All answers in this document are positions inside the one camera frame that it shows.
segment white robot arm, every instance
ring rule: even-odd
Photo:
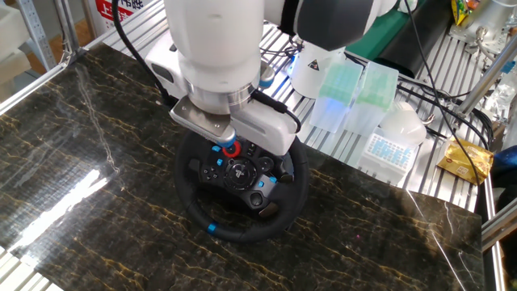
[[[180,99],[170,114],[222,146],[236,134],[284,155],[296,137],[287,114],[251,98],[259,87],[263,20],[331,51],[360,39],[383,0],[164,0],[170,36],[146,58]]]

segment blue marker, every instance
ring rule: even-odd
[[[217,222],[212,222],[210,226],[208,226],[207,232],[209,234],[213,234],[216,231],[217,228]]]

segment marble surface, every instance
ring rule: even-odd
[[[214,239],[174,193],[185,130],[158,100],[101,46],[0,116],[0,246],[64,290],[482,290],[477,215],[310,148],[289,232]]]

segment blue tape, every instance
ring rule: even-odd
[[[274,79],[272,79],[271,81],[263,81],[263,80],[260,80],[260,82],[258,83],[258,86],[260,86],[261,88],[269,88],[271,85],[273,85],[273,81],[275,81]]]
[[[212,222],[210,226],[208,226],[207,232],[209,234],[213,234],[216,231],[217,228],[217,222]]]
[[[502,68],[501,72],[504,74],[509,74],[512,69],[515,67],[515,61],[508,61]]]

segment plastic container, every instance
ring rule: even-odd
[[[0,61],[29,39],[22,14],[15,8],[0,5]]]
[[[512,146],[517,146],[517,111],[511,117],[510,125],[506,128],[506,136],[502,143],[502,149],[506,150]]]
[[[369,62],[363,72],[344,128],[364,137],[384,119],[397,91],[398,71]]]
[[[379,129],[368,139],[358,167],[376,174],[376,179],[380,181],[397,184],[413,167],[418,147],[396,143],[378,133],[382,133],[382,130]]]
[[[417,112],[406,102],[392,104],[379,125],[392,141],[418,146],[426,140],[427,131]]]
[[[336,133],[350,110],[361,73],[363,73],[363,66],[353,61],[332,64],[314,104],[309,123]]]

